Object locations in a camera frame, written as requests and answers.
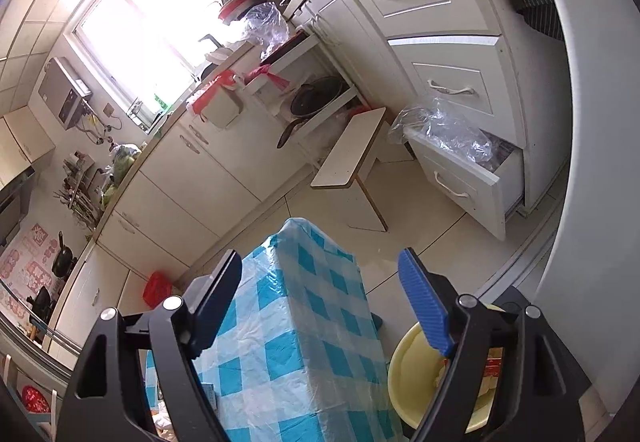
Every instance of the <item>red basket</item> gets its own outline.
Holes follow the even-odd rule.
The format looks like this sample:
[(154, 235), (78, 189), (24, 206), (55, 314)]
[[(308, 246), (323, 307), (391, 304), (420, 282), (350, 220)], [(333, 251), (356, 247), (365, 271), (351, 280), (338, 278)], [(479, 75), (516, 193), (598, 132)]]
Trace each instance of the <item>red basket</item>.
[(146, 282), (142, 299), (151, 308), (156, 308), (172, 294), (171, 282), (162, 272), (154, 272)]

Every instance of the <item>open drawer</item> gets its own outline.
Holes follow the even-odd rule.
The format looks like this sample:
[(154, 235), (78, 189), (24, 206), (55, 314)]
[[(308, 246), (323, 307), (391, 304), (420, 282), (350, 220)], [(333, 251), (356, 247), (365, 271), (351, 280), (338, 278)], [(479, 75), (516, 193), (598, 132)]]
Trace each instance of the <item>open drawer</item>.
[(462, 207), (499, 240), (505, 239), (505, 215), (524, 191), (522, 150), (515, 148), (491, 173), (428, 142), (420, 132), (404, 128), (404, 136), (434, 186)]

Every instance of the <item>clear plastic bag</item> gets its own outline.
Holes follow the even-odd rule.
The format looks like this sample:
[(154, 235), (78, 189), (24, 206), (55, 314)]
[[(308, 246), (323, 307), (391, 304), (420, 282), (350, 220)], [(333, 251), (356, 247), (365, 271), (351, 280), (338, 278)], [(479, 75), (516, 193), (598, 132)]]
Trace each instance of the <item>clear plastic bag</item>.
[(434, 98), (431, 104), (421, 101), (405, 107), (389, 130), (389, 142), (406, 142), (405, 126), (420, 131), (426, 140), (438, 148), (477, 164), (489, 162), (494, 156), (491, 140), (445, 99)]
[(273, 2), (261, 3), (251, 8), (239, 21), (229, 24), (225, 35), (229, 42), (248, 40), (262, 47), (261, 59), (265, 59), (277, 47), (289, 39), (289, 25)]

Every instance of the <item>pan handle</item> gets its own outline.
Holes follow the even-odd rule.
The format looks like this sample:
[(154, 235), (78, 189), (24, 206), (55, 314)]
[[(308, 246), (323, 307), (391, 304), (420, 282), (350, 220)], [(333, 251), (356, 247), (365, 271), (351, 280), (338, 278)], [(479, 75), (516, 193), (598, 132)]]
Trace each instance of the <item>pan handle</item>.
[(307, 120), (306, 118), (297, 118), (296, 120), (292, 120), (284, 129), (284, 132), (282, 132), (282, 135), (280, 136), (280, 139), (278, 141), (277, 148), (278, 149), (282, 148), (282, 146), (284, 146), (285, 143), (289, 140), (289, 137), (293, 133), (293, 130), (295, 129), (295, 127), (299, 124), (302, 124), (306, 120)]

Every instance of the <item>window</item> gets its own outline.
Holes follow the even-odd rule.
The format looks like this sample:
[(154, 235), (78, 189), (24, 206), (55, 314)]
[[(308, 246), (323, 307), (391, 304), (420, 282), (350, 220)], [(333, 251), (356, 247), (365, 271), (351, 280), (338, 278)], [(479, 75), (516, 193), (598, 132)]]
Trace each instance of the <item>window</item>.
[(193, 83), (220, 36), (218, 0), (96, 0), (74, 33), (147, 126)]

